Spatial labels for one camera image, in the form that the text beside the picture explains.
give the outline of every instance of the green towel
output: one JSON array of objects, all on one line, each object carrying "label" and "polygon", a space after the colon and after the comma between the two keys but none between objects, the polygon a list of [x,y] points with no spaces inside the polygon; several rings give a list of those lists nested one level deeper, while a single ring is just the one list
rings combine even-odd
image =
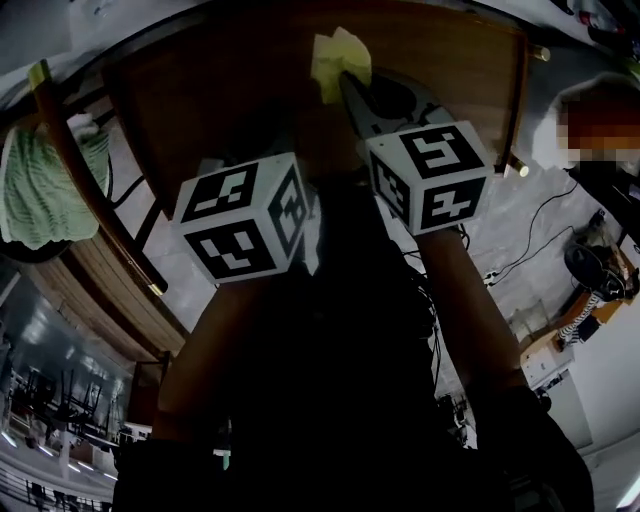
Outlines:
[{"label": "green towel", "polygon": [[[78,144],[106,195],[108,134],[98,132]],[[0,165],[0,231],[5,242],[22,242],[32,250],[49,241],[91,238],[98,231],[58,153],[37,132],[13,128],[7,135]]]}]

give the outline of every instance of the yellow sponge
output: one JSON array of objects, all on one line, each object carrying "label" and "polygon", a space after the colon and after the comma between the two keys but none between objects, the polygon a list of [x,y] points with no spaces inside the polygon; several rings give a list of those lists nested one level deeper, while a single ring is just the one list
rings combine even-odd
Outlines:
[{"label": "yellow sponge", "polygon": [[320,84],[325,105],[340,103],[340,75],[348,71],[360,82],[371,85],[371,55],[356,36],[338,27],[333,37],[316,34],[313,43],[311,78]]}]

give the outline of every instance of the wooden table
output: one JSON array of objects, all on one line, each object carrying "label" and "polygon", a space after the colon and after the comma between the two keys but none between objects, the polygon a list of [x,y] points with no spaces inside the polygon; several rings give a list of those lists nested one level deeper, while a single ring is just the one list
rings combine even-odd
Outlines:
[{"label": "wooden table", "polygon": [[310,79],[314,35],[338,26],[365,43],[374,66],[413,77],[456,118],[469,119],[496,164],[504,163],[523,95],[523,33],[389,0],[255,4],[212,2],[202,23],[104,70],[129,144],[169,217],[200,161],[220,155],[247,116],[274,99],[292,114],[296,153],[312,173],[359,165],[344,110],[322,106]]}]

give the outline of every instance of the dark clothing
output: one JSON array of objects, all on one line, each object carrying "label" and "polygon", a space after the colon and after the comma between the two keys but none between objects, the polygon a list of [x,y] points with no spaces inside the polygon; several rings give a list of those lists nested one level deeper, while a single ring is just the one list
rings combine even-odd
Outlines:
[{"label": "dark clothing", "polygon": [[424,303],[370,190],[320,197],[318,271],[294,265],[274,281],[231,372],[229,470],[205,439],[136,443],[123,449],[114,510],[513,510],[516,480],[592,509],[582,460],[528,389],[474,411],[480,451],[449,436],[419,339]]}]

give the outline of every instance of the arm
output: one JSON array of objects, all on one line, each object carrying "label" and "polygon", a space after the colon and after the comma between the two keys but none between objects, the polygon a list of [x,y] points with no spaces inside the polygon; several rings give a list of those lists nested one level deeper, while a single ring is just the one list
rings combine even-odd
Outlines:
[{"label": "arm", "polygon": [[153,438],[202,439],[210,428],[224,377],[260,310],[269,278],[221,285],[160,388]]},{"label": "arm", "polygon": [[416,238],[442,335],[472,402],[526,386],[518,342],[452,230]]},{"label": "arm", "polygon": [[444,230],[417,242],[447,350],[473,407],[480,449],[493,453],[510,478],[544,482],[564,510],[593,510],[589,471],[527,389],[518,343],[460,236]]}]

